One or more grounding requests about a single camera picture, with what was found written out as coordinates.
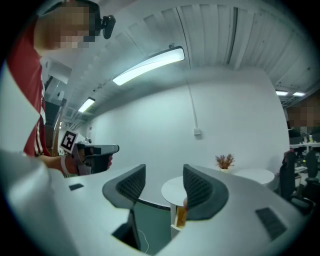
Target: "chair backrest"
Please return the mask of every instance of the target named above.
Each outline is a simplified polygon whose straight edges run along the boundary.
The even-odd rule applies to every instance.
[[[316,151],[313,149],[305,155],[306,167],[308,168],[308,177],[315,178],[318,174],[318,161]]]
[[[289,151],[284,156],[283,164],[280,168],[279,178],[280,178],[280,190],[281,196],[289,200],[290,196],[295,191],[295,161],[296,154]]]

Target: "hand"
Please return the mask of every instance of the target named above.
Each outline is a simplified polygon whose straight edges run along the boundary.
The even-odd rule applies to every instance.
[[[91,154],[93,154],[93,153],[94,153],[94,148],[93,148],[93,147],[90,148],[90,151],[91,151]],[[84,162],[84,161],[86,160],[85,150],[82,148],[82,149],[80,149],[80,150],[78,151],[78,153],[79,153],[80,160],[81,160],[82,162]],[[110,168],[110,166],[112,165],[112,159],[113,159],[113,157],[112,157],[112,155],[110,155],[109,160],[108,160],[107,170],[108,170],[108,169]]]
[[[110,168],[110,166],[112,165],[112,159],[113,159],[113,157],[112,157],[112,155],[110,155],[107,170],[108,170],[108,169]]]
[[[86,157],[85,157],[85,150],[84,149],[80,149],[79,150],[79,157],[81,159],[81,161],[85,161]],[[113,157],[112,155],[110,155],[109,160],[108,160],[108,167],[107,170],[110,168],[110,166],[112,165],[112,160]],[[72,159],[71,155],[67,155],[65,158],[65,167],[67,168],[68,172],[70,174],[77,174],[77,168],[75,166],[75,162]]]

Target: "fluorescent light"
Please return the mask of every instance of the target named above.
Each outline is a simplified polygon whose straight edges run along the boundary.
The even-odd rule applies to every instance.
[[[288,94],[288,92],[284,90],[276,90],[275,92],[279,96],[286,96]]]
[[[304,96],[305,95],[305,93],[303,93],[303,92],[295,92],[294,94],[293,94],[293,96],[298,96],[298,97],[302,97],[302,96]]]
[[[181,46],[177,46],[165,51],[161,51],[156,55],[150,56],[147,60],[133,66],[132,68],[129,68],[127,71],[118,75],[112,81],[115,82],[118,86],[121,86],[129,80],[142,75],[143,73],[173,62],[183,61],[184,59],[184,49]]]
[[[95,103],[95,99],[89,97],[83,104],[82,106],[79,108],[79,112],[83,113],[86,111],[87,108],[89,108],[93,103]]]

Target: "wire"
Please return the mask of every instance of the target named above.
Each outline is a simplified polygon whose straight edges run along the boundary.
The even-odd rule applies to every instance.
[[[191,106],[192,106],[192,112],[193,112],[193,118],[194,118],[194,128],[198,128],[198,120],[197,120],[197,115],[196,115],[194,98],[192,97],[190,84],[188,83],[187,78],[184,77],[184,79],[185,79],[185,83],[188,85],[188,90],[189,90],[189,95],[190,95],[190,100],[191,100]]]
[[[145,242],[146,242],[146,244],[148,245],[148,248],[147,248],[146,251],[144,252],[144,254],[147,254],[147,251],[149,250],[149,244],[148,244],[148,241],[147,241],[147,239],[146,239],[145,233],[143,233],[140,229],[138,229],[138,231],[140,231],[140,232],[143,234],[144,239],[145,239]]]

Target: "potted plant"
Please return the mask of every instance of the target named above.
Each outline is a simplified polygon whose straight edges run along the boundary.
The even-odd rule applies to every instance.
[[[215,156],[215,160],[217,162],[217,166],[220,167],[222,172],[227,172],[230,166],[234,166],[235,158],[232,154]]]

